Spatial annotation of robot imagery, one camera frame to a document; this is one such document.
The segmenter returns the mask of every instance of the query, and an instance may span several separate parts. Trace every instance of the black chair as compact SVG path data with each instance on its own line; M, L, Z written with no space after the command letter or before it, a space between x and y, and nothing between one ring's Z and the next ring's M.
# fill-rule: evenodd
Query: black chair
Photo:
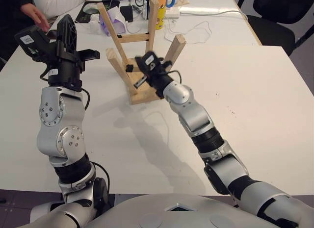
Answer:
M239 0L241 8L245 0ZM278 24L293 24L304 17L314 0L254 0L253 8L262 17L248 15L249 23L263 45L281 46L287 55L314 33L314 25L295 42L294 33Z

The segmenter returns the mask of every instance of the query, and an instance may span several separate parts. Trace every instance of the person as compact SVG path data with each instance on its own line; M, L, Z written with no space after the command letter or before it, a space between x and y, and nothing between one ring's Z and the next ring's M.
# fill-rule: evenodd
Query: person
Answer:
M0 71L18 47L14 35L34 24L45 32L49 29L47 19L32 0L0 0Z
M50 19L66 13L85 0L34 0L35 5Z

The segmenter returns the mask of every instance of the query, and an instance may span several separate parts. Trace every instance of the white sleeve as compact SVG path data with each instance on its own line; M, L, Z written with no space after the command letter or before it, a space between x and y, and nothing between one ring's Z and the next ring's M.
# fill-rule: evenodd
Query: white sleeve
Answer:
M35 5L47 19L70 11L85 0L34 0Z

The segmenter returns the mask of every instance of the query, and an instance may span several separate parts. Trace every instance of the upside-down wooden stool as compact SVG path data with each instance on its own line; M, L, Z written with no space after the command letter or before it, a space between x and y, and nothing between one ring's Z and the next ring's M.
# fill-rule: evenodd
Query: upside-down wooden stool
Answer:
M106 50L107 59L126 84L130 97L130 104L139 104L159 100L159 97L155 94L155 89L150 87L147 83L143 83L138 89L134 87L133 84L139 81L143 77L143 74L140 72L135 59L127 58L121 45L121 43L146 41L145 53L153 50L155 26L158 13L158 0L150 0L148 33L141 34L117 35L104 4L98 3L97 7L104 23L106 24L106 27L108 28L113 42L117 47L122 61L120 61L113 48ZM185 45L186 41L183 35L176 35L164 60L170 60L174 64Z

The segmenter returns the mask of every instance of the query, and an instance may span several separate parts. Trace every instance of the yellow can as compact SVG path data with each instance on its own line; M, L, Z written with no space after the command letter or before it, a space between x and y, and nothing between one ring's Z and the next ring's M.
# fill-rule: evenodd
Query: yellow can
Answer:
M156 29L161 29L163 26L163 18L166 13L166 0L158 0L158 2L159 2L159 7L158 7Z

